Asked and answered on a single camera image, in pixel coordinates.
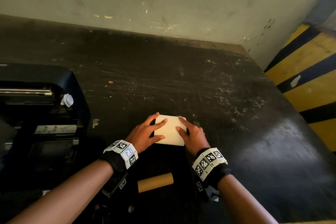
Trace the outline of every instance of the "wrist-mounted device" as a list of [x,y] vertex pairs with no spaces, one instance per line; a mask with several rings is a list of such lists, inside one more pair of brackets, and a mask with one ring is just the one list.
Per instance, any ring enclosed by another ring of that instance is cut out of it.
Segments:
[[117,191],[126,185],[127,169],[138,159],[138,152],[134,146],[124,140],[115,141],[108,146],[99,159],[105,160],[113,167],[114,174],[104,185],[103,193],[111,198]]
[[203,148],[192,165],[205,185],[217,189],[217,184],[226,175],[232,174],[228,162],[217,148]]

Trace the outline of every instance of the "table surface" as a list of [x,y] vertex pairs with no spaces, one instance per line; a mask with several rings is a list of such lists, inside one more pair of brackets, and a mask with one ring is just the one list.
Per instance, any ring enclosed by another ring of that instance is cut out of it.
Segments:
[[[237,179],[279,222],[336,218],[334,154],[241,46],[7,16],[0,17],[0,36],[0,62],[75,73],[91,117],[99,119],[89,136],[108,144],[155,112],[182,115],[203,127]],[[141,197],[158,205],[156,216],[172,210],[188,219],[177,205],[167,206],[174,203],[161,197],[163,190]],[[198,221],[222,223],[222,207],[202,204]]]

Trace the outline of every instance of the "cardboard tube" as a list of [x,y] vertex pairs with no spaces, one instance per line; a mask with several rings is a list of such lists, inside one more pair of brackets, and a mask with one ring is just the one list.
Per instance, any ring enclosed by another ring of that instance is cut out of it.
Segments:
[[139,193],[174,183],[173,175],[167,173],[138,181]]

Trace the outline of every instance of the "forearm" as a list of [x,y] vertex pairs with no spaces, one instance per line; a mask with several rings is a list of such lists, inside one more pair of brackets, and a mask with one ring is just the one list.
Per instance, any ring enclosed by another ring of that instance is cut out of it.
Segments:
[[72,223],[113,174],[97,160],[74,174],[12,219],[10,224]]
[[218,191],[237,223],[278,223],[233,175],[219,181]]

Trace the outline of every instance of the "bare arm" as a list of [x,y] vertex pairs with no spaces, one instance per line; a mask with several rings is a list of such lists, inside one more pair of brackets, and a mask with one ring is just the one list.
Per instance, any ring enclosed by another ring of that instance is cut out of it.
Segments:
[[233,175],[219,181],[218,191],[237,223],[278,223]]
[[[210,148],[202,128],[192,125],[181,117],[180,121],[189,129],[190,136],[180,127],[176,127],[176,130],[192,154],[196,155],[203,148]],[[218,191],[236,223],[277,223],[271,214],[263,208],[254,196],[252,196],[233,175],[226,175],[221,178],[218,183]]]
[[[167,123],[150,125],[159,113],[153,114],[144,123],[136,126],[126,138],[138,153],[153,143],[164,139],[162,135],[149,138],[154,130]],[[37,200],[9,224],[66,224],[72,223],[113,175],[113,167],[104,160],[97,160],[77,172],[64,183]]]
[[97,160],[29,206],[10,224],[72,223],[113,174],[111,165]]

